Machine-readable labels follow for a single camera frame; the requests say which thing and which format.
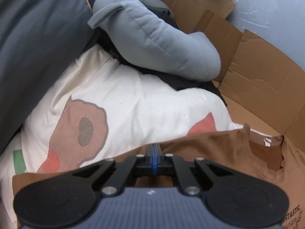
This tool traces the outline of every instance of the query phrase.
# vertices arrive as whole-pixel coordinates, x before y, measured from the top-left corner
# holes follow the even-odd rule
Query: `gray neck pillow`
[[[96,0],[88,24],[134,65],[196,81],[218,76],[220,57],[204,33],[185,34],[147,8],[170,11],[160,0]]]

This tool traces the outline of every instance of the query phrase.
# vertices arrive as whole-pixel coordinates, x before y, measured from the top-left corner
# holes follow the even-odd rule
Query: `brown t-shirt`
[[[161,143],[162,152],[183,156],[187,161],[205,157],[229,168],[273,183],[283,189],[290,205],[283,227],[305,229],[305,153],[293,146],[286,137],[266,137],[250,131],[248,125],[241,130],[210,132]],[[146,146],[116,157],[123,161],[127,156],[146,153]],[[50,174],[25,173],[13,177],[16,194],[22,187],[50,177]],[[137,186],[170,186],[169,178],[141,178]]]

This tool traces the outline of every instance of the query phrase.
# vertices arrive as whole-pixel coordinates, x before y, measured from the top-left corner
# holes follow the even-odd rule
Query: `light blue surface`
[[[305,70],[305,0],[234,0],[228,17],[284,52]]]

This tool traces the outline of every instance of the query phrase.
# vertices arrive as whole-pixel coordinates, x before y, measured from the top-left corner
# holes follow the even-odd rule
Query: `green patch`
[[[15,173],[21,174],[25,172],[25,163],[22,155],[22,150],[14,150],[13,151],[13,161]]]

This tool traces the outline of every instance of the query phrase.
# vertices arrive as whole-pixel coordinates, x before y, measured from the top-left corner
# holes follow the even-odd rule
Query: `blue strip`
[[[152,173],[153,173],[153,175],[156,175],[157,174],[157,171],[158,171],[158,158],[157,158],[157,153],[156,153],[156,148],[155,148],[155,146],[153,146],[152,147],[152,154],[153,154],[153,156],[152,156]]]

